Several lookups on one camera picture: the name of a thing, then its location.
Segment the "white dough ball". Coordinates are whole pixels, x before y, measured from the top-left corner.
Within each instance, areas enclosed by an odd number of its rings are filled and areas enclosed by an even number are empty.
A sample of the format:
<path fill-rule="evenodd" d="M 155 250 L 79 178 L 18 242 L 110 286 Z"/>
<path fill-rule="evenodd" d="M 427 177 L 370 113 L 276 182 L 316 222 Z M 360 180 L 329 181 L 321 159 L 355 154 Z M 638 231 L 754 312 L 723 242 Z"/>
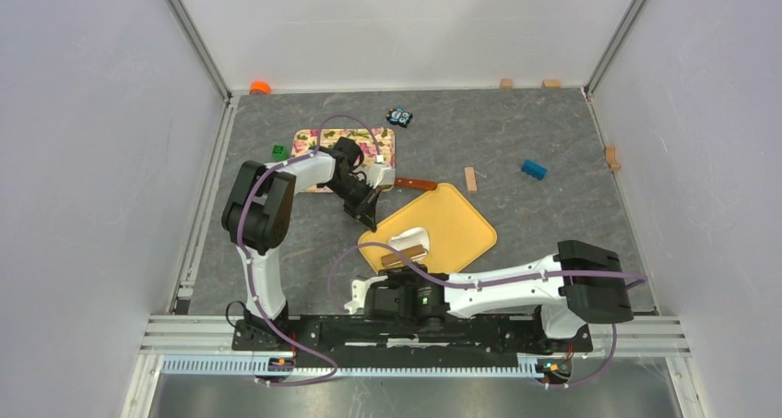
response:
<path fill-rule="evenodd" d="M 425 228 L 414 227 L 391 237 L 387 244 L 399 251 L 420 246 L 426 254 L 429 252 L 431 243 L 429 233 Z"/>

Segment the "yellow cutting mat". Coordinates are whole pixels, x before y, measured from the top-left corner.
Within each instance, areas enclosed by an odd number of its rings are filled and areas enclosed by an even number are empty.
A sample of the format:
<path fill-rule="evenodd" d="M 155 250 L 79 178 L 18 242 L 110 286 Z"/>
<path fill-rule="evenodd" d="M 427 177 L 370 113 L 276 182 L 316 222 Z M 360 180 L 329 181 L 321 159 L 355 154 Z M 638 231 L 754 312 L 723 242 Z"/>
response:
<path fill-rule="evenodd" d="M 427 244 L 392 242 L 414 228 L 426 231 Z M 453 185 L 441 183 L 381 221 L 375 232 L 362 234 L 359 242 L 386 244 L 400 251 L 421 245 L 427 252 L 421 261 L 429 271 L 458 273 L 495 246 L 497 232 Z"/>

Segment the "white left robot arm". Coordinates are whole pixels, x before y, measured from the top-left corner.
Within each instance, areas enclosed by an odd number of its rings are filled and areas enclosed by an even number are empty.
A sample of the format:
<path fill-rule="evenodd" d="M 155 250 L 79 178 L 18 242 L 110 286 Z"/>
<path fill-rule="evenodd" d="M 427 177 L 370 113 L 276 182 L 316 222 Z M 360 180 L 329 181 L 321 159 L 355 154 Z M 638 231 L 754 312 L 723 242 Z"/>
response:
<path fill-rule="evenodd" d="M 275 163 L 247 161 L 237 174 L 221 225 L 243 263 L 244 321 L 255 328 L 256 341 L 268 351 L 282 349 L 290 338 L 279 247 L 290 228 L 293 200 L 311 186 L 327 187 L 342 199 L 352 219 L 374 232 L 380 187 L 357 175 L 363 158 L 355 141 L 340 137 L 332 149 L 318 146 Z"/>

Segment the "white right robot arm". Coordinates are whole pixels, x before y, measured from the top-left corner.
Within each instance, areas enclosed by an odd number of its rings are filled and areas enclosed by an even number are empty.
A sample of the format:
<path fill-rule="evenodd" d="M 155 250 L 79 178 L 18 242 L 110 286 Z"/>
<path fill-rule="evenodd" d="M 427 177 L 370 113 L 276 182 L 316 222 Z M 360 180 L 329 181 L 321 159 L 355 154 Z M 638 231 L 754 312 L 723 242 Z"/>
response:
<path fill-rule="evenodd" d="M 399 266 L 351 283 L 342 309 L 350 314 L 415 321 L 471 320 L 498 309 L 533 306 L 535 344 L 559 350 L 585 324 L 634 319 L 629 289 L 643 278 L 622 270 L 619 256 L 576 240 L 536 261 L 477 273 L 442 273 L 402 257 Z"/>

